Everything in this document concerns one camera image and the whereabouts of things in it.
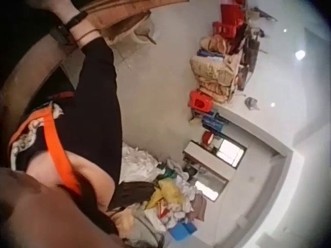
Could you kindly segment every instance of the ceiling light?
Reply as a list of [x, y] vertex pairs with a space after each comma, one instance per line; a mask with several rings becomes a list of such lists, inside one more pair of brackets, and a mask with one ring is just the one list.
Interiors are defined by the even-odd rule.
[[301, 59], [303, 59], [305, 56], [306, 56], [306, 52], [303, 51], [303, 50], [297, 51], [297, 52], [295, 53], [295, 57], [296, 57], [297, 60], [301, 60]]

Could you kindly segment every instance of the window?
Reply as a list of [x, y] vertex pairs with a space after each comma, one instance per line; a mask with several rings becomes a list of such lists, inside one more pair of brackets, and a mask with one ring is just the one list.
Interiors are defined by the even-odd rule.
[[230, 166], [237, 168], [245, 151], [245, 147], [224, 135], [220, 138], [220, 145], [216, 151], [216, 156]]
[[193, 184], [197, 189], [201, 190], [202, 194], [213, 202], [217, 200], [227, 183], [227, 180], [214, 175], [203, 167], [198, 169], [193, 179]]

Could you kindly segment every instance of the yellow cloth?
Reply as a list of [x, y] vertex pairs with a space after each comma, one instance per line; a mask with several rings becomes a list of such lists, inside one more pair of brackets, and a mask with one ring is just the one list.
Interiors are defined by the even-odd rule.
[[146, 209], [151, 209], [156, 206], [156, 203], [158, 203], [160, 200], [163, 199], [163, 195], [161, 193], [160, 189], [156, 189], [155, 192], [153, 193], [151, 199], [146, 205]]
[[170, 178], [160, 180], [158, 182], [160, 189], [156, 189], [150, 201], [146, 205], [146, 209], [151, 209], [156, 206], [163, 198], [168, 204], [174, 203], [181, 205], [184, 202], [184, 196], [177, 187], [175, 181]]
[[159, 186], [163, 197], [168, 203], [182, 204], [184, 196], [177, 187], [175, 181], [170, 178], [166, 178], [159, 181]]

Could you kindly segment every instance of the tiled floor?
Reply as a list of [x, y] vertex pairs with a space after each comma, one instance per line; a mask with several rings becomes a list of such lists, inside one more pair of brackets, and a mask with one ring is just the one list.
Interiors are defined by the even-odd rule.
[[[201, 37], [218, 19], [217, 0], [155, 9], [157, 45], [140, 45], [128, 39], [112, 46], [122, 109], [124, 140], [160, 159], [182, 160], [182, 150], [203, 130], [190, 126], [188, 94], [196, 87], [189, 59]], [[83, 54], [76, 52], [64, 67], [77, 84]]]

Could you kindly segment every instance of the orange vest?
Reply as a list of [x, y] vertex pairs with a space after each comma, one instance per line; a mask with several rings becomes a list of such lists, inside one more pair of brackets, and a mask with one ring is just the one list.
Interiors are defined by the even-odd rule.
[[10, 155], [10, 148], [13, 142], [15, 142], [22, 135], [28, 124], [31, 121], [39, 118], [43, 118], [43, 129], [47, 149], [64, 186], [80, 194], [80, 187], [76, 177], [73, 174], [71, 163], [57, 135], [55, 121], [53, 118], [52, 103], [50, 103], [47, 107], [32, 112], [32, 114], [30, 114], [29, 117], [20, 125], [17, 132], [11, 137], [9, 141], [8, 154]]

